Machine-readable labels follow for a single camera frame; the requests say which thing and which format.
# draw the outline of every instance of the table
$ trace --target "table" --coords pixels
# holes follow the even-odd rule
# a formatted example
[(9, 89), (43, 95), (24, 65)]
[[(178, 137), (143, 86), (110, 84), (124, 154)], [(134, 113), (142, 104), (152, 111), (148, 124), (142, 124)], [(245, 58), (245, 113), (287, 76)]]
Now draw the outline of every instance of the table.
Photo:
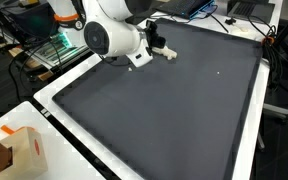
[[(0, 118), (0, 127), (35, 128), (42, 137), (48, 171), (36, 180), (105, 178), (29, 102), (23, 102)], [(0, 130), (0, 140), (7, 136)]]
[[(271, 0), (271, 3), (275, 3), (275, 9), (273, 12), (272, 20), (270, 24), (278, 25), (279, 16), (281, 13), (283, 0)], [(226, 4), (225, 2), (218, 2), (219, 8), (214, 16), (224, 23), (225, 19), (228, 17), (226, 14)], [(190, 25), (211, 29), (214, 31), (226, 33), (216, 21), (211, 18), (203, 20), (194, 20), (189, 23)], [(265, 25), (258, 25), (263, 31), (267, 31), (268, 28)], [(233, 26), (225, 25), (229, 30), (229, 34), (233, 36), (239, 36), (247, 39), (252, 39), (260, 41), (263, 37), (257, 32), (247, 21), (238, 20), (236, 25), (240, 27), (245, 27), (249, 31), (244, 33), (239, 31), (238, 28)], [(143, 21), (139, 26), (144, 27), (145, 21)], [(100, 62), (100, 58), (97, 56), (91, 56), (75, 68), (58, 78), (56, 81), (52, 82), (44, 89), (40, 90), (34, 95), (34, 98), (42, 104), (56, 119), (59, 120), (70, 132), (77, 136), (82, 143), (85, 144), (99, 159), (101, 159), (113, 172), (115, 172), (121, 179), (133, 180), (142, 179), (136, 172), (131, 170), (124, 162), (118, 159), (114, 154), (109, 152), (109, 150), (104, 147), (100, 142), (98, 142), (92, 135), (90, 135), (86, 130), (84, 130), (80, 125), (78, 125), (70, 116), (68, 116), (61, 108), (59, 108), (52, 100), (52, 97), (63, 89), (65, 86), (76, 80), (78, 77), (87, 72), (90, 68), (95, 66)], [(267, 80), (269, 75), (269, 66), (267, 62), (263, 59), (260, 63), (258, 74), (255, 80), (253, 94), (250, 100), (250, 106), (246, 116), (246, 121), (244, 125), (244, 130), (242, 134), (242, 139), (237, 154), (233, 180), (246, 180), (250, 177), (253, 155), (255, 152), (255, 145), (257, 140), (257, 134), (260, 124), (260, 118), (262, 114), (262, 108), (264, 103), (264, 97), (266, 92)]]

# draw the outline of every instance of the dark gray surface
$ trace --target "dark gray surface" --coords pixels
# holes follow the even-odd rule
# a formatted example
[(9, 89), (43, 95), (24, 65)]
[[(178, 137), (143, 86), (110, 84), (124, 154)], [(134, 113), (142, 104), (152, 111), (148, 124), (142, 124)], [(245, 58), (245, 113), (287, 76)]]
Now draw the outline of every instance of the dark gray surface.
[(227, 179), (261, 53), (189, 26), (158, 31), (176, 60), (156, 55), (133, 72), (97, 65), (55, 101), (146, 179)]

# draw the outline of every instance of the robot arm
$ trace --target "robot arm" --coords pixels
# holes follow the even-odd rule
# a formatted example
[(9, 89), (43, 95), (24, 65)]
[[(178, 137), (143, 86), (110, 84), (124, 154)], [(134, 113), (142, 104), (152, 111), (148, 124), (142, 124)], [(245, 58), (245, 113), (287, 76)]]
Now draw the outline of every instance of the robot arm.
[(105, 57), (126, 55), (140, 67), (153, 59), (152, 44), (163, 49), (165, 39), (157, 35), (157, 27), (141, 29), (126, 23), (125, 19), (147, 11), (152, 1), (49, 0), (49, 3), (56, 14), (62, 13), (59, 14), (62, 17), (56, 15), (56, 19), (60, 22), (60, 31), (66, 33), (73, 46), (86, 44), (94, 53)]

